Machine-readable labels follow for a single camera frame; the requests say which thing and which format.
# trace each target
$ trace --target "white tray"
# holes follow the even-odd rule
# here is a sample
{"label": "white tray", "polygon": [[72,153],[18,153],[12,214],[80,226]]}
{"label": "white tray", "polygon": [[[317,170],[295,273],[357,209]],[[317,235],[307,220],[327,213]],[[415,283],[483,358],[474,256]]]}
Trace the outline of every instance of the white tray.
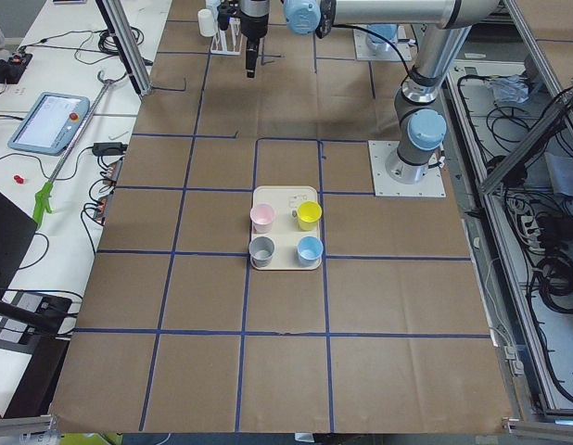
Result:
{"label": "white tray", "polygon": [[308,186],[260,186],[253,191],[253,206],[270,204],[276,212],[272,230],[267,234],[258,234],[252,227],[251,239],[268,236],[274,241],[274,255],[270,264],[264,267],[252,266],[260,271],[310,271],[322,263],[320,258],[315,264],[303,267],[297,258],[297,244],[304,236],[320,237],[319,223],[314,230],[304,232],[299,229],[294,212],[304,201],[317,202],[317,191]]}

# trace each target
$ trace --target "green handle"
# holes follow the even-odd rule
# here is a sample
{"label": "green handle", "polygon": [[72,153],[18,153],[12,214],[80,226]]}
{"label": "green handle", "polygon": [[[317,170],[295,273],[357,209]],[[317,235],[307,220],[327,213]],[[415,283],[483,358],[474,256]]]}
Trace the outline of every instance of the green handle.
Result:
{"label": "green handle", "polygon": [[54,188],[54,183],[45,183],[42,189],[35,194],[35,209],[33,209],[33,220],[37,223],[37,228],[42,225],[44,220],[44,213],[52,212],[52,208],[49,207],[49,197],[52,193],[52,188]]}

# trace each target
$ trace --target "cup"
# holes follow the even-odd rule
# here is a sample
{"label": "cup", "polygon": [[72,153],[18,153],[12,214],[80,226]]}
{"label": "cup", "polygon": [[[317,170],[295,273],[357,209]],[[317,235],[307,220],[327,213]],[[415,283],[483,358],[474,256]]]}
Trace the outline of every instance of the cup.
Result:
{"label": "cup", "polygon": [[249,211],[249,218],[258,234],[267,234],[272,229],[276,212],[270,204],[258,204]]}
{"label": "cup", "polygon": [[297,257],[303,267],[313,266],[324,253],[322,241],[315,236],[304,236],[297,244]]}
{"label": "cup", "polygon": [[249,243],[249,258],[255,267],[265,267],[272,261],[274,241],[268,236],[258,236]]}
{"label": "cup", "polygon": [[299,228],[309,232],[317,226],[322,217],[322,208],[317,202],[305,201],[297,209],[297,223]]}

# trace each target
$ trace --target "blue joint cap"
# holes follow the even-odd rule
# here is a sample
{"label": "blue joint cap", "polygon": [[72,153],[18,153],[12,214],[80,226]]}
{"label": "blue joint cap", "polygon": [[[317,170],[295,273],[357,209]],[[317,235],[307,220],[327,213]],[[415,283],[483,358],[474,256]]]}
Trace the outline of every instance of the blue joint cap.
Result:
{"label": "blue joint cap", "polygon": [[408,138],[414,146],[431,151],[443,142],[447,133],[445,119],[434,109],[416,111],[408,122]]}
{"label": "blue joint cap", "polygon": [[287,27],[300,35],[314,32],[322,17],[317,0],[285,0],[283,12]]}
{"label": "blue joint cap", "polygon": [[[391,42],[394,42],[398,37],[398,25],[394,25],[391,23],[375,23],[371,25],[367,25],[367,30],[373,31],[379,35],[383,35],[386,39]],[[385,42],[381,40],[379,37],[375,37],[374,35],[367,34],[369,39],[374,44],[384,44]]]}

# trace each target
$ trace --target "white desk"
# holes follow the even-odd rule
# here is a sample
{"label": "white desk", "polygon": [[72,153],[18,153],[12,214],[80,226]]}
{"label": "white desk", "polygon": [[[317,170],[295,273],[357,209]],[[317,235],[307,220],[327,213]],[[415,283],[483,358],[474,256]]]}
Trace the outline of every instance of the white desk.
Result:
{"label": "white desk", "polygon": [[[140,46],[145,58],[152,60],[157,53],[171,2],[172,0],[122,0],[128,20],[145,34],[145,42]],[[51,1],[46,1],[23,44],[37,42],[46,36],[83,29],[105,29],[95,0],[89,0],[85,5],[73,6],[54,6]],[[71,34],[54,39],[50,44],[78,46],[87,36],[88,33]],[[96,48],[96,37],[85,47]],[[100,70],[105,70],[105,77],[109,78],[117,78],[124,73],[117,57],[87,66],[74,59],[74,51],[30,47],[29,52],[33,53],[33,60],[21,82],[8,86],[7,91],[0,95],[0,113],[24,116],[43,91],[84,95],[93,100],[102,87],[96,78]],[[103,55],[83,53],[83,59],[86,60],[100,57]],[[71,175],[78,153],[93,142],[116,140],[128,143],[139,107],[140,99],[128,80],[111,88],[97,108],[97,116],[87,127],[60,177]],[[0,120],[0,157],[16,152],[7,148],[6,142],[18,124],[18,121]],[[49,175],[56,167],[58,157],[37,157],[42,160],[45,172]],[[25,178],[25,183],[17,184],[13,180],[15,174]],[[64,289],[83,294],[94,256],[81,223],[80,212],[83,204],[89,200],[89,186],[99,177],[96,158],[89,150],[81,155],[79,170],[73,179],[56,182],[50,199],[54,212],[45,215],[39,229],[39,232],[49,238],[49,250],[38,264],[19,271],[11,287]],[[10,157],[0,161],[0,191],[30,215],[35,204],[34,195],[44,183],[45,178],[35,159]],[[87,221],[87,227],[97,244],[101,234],[100,227],[90,221]],[[44,251],[44,240],[35,237],[22,265],[34,262]],[[5,300],[12,297],[13,293],[6,294]],[[70,312],[77,312],[78,309],[79,304],[73,304]],[[61,332],[72,328],[72,322],[72,319],[65,321]],[[4,413],[10,403],[29,359],[30,356],[26,354],[0,350],[0,413]]]}
{"label": "white desk", "polygon": [[[140,52],[146,59],[153,60],[157,54],[160,36],[172,0],[124,0],[122,1],[128,21],[145,34]],[[103,30],[105,23],[95,0],[83,5],[53,5],[47,1],[37,20],[23,39],[22,45],[39,42],[45,37],[68,31]],[[69,34],[49,40],[46,45],[78,47],[89,36],[88,32]],[[98,36],[85,44],[85,49],[97,49]],[[30,46],[33,54],[29,68],[17,85],[9,85],[0,95],[0,112],[27,112],[43,91],[70,95],[84,95],[93,100],[103,86],[96,78],[103,70],[106,78],[118,78],[124,67],[118,57],[111,57],[95,65],[84,65],[74,59],[74,51]],[[105,55],[82,52],[80,58],[87,62]],[[124,79],[111,100],[104,100],[97,108],[97,114],[132,115],[140,108],[140,98],[134,92],[130,81]]]}

